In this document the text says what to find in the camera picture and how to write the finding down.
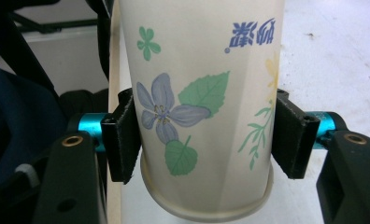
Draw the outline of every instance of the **yellow flower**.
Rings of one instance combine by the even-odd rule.
[[[273,60],[267,59],[265,66],[269,75],[273,80],[267,85],[267,87],[272,88],[270,94],[267,96],[266,100],[272,102],[272,106],[276,104],[276,95],[278,90],[278,56],[274,55]]]

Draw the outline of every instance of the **metal screw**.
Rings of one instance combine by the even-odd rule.
[[[366,140],[359,136],[358,134],[354,134],[354,133],[347,133],[345,134],[345,138],[346,140],[354,143],[354,144],[358,144],[358,145],[365,145],[366,144]]]
[[[63,140],[62,142],[62,145],[65,147],[74,147],[76,145],[79,145],[82,141],[83,141],[83,137],[74,135],[74,136],[65,138],[65,140]]]

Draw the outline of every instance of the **paper cup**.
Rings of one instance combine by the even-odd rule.
[[[272,187],[283,0],[120,0],[143,153],[165,210],[219,222]]]

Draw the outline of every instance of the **printed leaf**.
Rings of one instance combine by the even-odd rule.
[[[264,136],[264,132],[262,132],[262,143],[263,143],[263,147],[265,147],[265,145],[266,145],[266,137]]]
[[[252,131],[251,133],[249,133],[246,137],[246,139],[244,140],[243,144],[241,145],[240,149],[237,151],[237,152],[241,152],[243,150],[243,148],[246,146],[246,143],[249,141],[249,138],[254,134],[258,132],[258,129],[255,129],[254,131]]]
[[[185,145],[180,141],[170,141],[165,146],[165,164],[171,175],[187,175],[197,163],[197,152],[188,147],[188,138]]]
[[[145,47],[145,43],[141,40],[138,40],[136,42],[136,46],[139,48],[139,49],[143,49]]]
[[[251,151],[249,152],[249,155],[251,155],[251,154],[252,154],[252,152],[255,152],[255,151],[257,151],[257,150],[258,150],[258,145],[257,145],[257,146],[252,147]]]
[[[255,128],[255,129],[262,129],[263,126],[257,124],[257,123],[250,123],[248,126]]]
[[[153,53],[160,53],[160,51],[161,51],[160,46],[156,43],[153,43],[153,42],[149,43],[149,48],[150,48],[150,50],[152,50]]]
[[[153,30],[148,29],[147,33],[145,35],[145,41],[150,41],[153,38],[154,35],[155,35],[155,33],[153,32]]]
[[[252,139],[252,143],[254,143],[258,139],[260,133],[261,133],[261,130],[254,135],[254,138]]]
[[[254,160],[254,158],[252,158],[251,162],[249,163],[250,170],[252,170],[252,168],[254,168],[254,163],[255,163],[255,160]]]
[[[215,76],[200,77],[186,87],[178,99],[183,105],[197,105],[210,110],[210,118],[223,105],[229,72]]]
[[[144,48],[144,59],[149,61],[150,60],[150,49]]]
[[[265,107],[265,108],[261,109],[255,116],[260,116],[261,114],[265,113],[264,116],[266,117],[266,115],[269,113],[269,111],[270,111],[270,107]]]

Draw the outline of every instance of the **teal metal cylinder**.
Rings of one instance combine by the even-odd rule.
[[[317,130],[316,140],[322,138],[328,131],[336,130],[334,119],[329,113],[323,111],[308,111],[306,113],[320,120],[320,126]],[[324,148],[324,146],[316,142],[313,148]]]
[[[84,114],[80,119],[78,130],[88,132],[96,141],[97,145],[95,151],[106,151],[103,144],[103,132],[101,130],[101,120],[107,113]]]

